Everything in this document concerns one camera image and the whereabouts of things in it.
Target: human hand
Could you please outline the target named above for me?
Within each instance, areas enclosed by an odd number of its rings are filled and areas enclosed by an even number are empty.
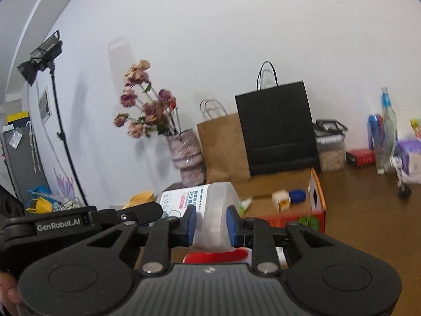
[[[10,273],[0,272],[0,299],[12,316],[18,316],[17,304],[22,302],[18,282]]]

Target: gray cabinet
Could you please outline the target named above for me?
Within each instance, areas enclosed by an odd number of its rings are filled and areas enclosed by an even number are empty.
[[[1,134],[1,143],[6,157],[5,164],[9,171],[16,197],[26,207],[27,203],[32,199],[31,195],[26,193],[26,191],[40,185],[48,187],[48,182],[44,175],[44,170],[40,171],[37,166],[37,171],[34,171],[29,140],[29,126],[21,127],[19,130],[23,135],[16,148],[9,144],[13,136],[13,130]]]

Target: light stand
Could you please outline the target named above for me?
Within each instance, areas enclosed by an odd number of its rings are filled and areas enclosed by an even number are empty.
[[[45,42],[43,42],[43,44],[41,44],[35,49],[35,51],[31,53],[30,61],[24,62],[18,66],[18,70],[28,81],[28,83],[32,85],[35,82],[35,78],[39,70],[44,71],[46,68],[50,69],[51,82],[53,84],[54,103],[56,104],[58,127],[60,129],[60,131],[57,132],[57,136],[63,142],[64,151],[66,152],[67,160],[69,161],[70,169],[72,170],[77,188],[81,193],[82,200],[86,206],[89,206],[85,197],[85,193],[83,192],[81,182],[77,176],[76,169],[74,168],[73,160],[69,151],[69,145],[66,139],[66,134],[64,133],[63,129],[60,108],[58,107],[56,76],[54,74],[56,65],[54,64],[54,59],[62,53],[62,44],[63,42],[60,40],[60,33],[59,31],[56,31],[51,37],[49,37]]]

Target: wooden table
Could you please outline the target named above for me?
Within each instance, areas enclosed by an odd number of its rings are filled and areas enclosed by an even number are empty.
[[[421,314],[421,185],[411,198],[397,196],[396,175],[375,167],[319,175],[326,200],[326,234],[388,262],[399,272],[403,290],[395,316]]]

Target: vase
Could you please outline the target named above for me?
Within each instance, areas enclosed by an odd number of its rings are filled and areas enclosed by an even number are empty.
[[[201,146],[196,134],[188,129],[181,134],[167,136],[174,166],[180,169],[185,187],[202,185],[206,181]]]

